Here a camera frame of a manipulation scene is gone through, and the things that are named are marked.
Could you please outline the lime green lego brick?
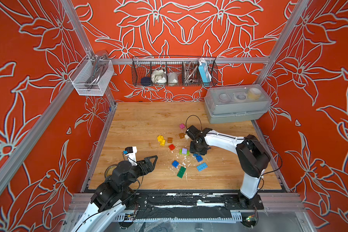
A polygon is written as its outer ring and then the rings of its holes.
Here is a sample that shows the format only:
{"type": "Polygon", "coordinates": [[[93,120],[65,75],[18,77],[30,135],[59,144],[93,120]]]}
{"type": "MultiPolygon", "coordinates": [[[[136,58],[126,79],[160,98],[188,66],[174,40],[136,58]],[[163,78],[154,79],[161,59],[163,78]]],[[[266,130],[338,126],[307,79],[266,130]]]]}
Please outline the lime green lego brick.
{"type": "MultiPolygon", "coordinates": [[[[180,149],[180,150],[179,150],[179,154],[180,154],[180,155],[182,155],[182,153],[181,153],[181,152],[182,152],[182,149],[180,149]]],[[[184,155],[184,156],[188,156],[189,154],[190,154],[190,152],[188,151],[188,152],[187,152],[187,154],[186,154],[186,155],[184,155]]]]}

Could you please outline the dark blue lego brick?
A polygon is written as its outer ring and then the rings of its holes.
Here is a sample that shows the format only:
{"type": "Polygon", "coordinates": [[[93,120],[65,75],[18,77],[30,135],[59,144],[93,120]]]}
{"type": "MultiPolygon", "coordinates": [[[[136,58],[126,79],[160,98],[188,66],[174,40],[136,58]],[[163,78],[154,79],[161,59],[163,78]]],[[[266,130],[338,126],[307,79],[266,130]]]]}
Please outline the dark blue lego brick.
{"type": "Polygon", "coordinates": [[[198,162],[203,161],[203,157],[201,155],[195,157],[198,162]]]}

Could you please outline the lilac lego brick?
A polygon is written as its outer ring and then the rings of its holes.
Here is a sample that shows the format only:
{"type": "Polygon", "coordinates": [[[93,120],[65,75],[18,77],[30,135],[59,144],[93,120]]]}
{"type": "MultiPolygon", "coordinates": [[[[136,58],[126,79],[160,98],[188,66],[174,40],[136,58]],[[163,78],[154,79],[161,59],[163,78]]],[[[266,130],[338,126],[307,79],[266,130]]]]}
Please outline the lilac lego brick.
{"type": "Polygon", "coordinates": [[[186,155],[187,154],[187,152],[188,152],[188,150],[186,149],[186,148],[182,148],[182,155],[186,155]]]}

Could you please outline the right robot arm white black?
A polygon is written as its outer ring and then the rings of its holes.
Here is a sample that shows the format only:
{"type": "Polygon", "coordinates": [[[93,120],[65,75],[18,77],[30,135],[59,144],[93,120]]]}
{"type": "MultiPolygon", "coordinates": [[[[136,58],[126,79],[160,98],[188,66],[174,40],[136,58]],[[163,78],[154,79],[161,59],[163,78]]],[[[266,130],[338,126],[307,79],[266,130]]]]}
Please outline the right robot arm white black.
{"type": "Polygon", "coordinates": [[[212,147],[218,147],[238,156],[244,177],[237,194],[237,202],[242,209],[252,205],[261,178],[270,162],[270,157],[261,142],[251,134],[246,137],[236,137],[211,128],[199,130],[195,126],[187,128],[186,135],[191,139],[190,153],[206,155],[212,147]]]}

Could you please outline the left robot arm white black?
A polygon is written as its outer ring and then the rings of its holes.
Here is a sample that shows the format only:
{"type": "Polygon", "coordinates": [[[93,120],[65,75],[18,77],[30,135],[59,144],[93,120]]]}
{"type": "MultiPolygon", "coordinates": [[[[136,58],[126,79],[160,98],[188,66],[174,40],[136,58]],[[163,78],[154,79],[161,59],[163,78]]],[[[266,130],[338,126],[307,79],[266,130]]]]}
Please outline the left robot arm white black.
{"type": "Polygon", "coordinates": [[[100,184],[91,197],[81,219],[72,228],[73,232],[103,232],[126,208],[136,204],[136,192],[130,185],[140,177],[154,171],[158,157],[146,157],[140,161],[123,160],[112,174],[100,184]]]}

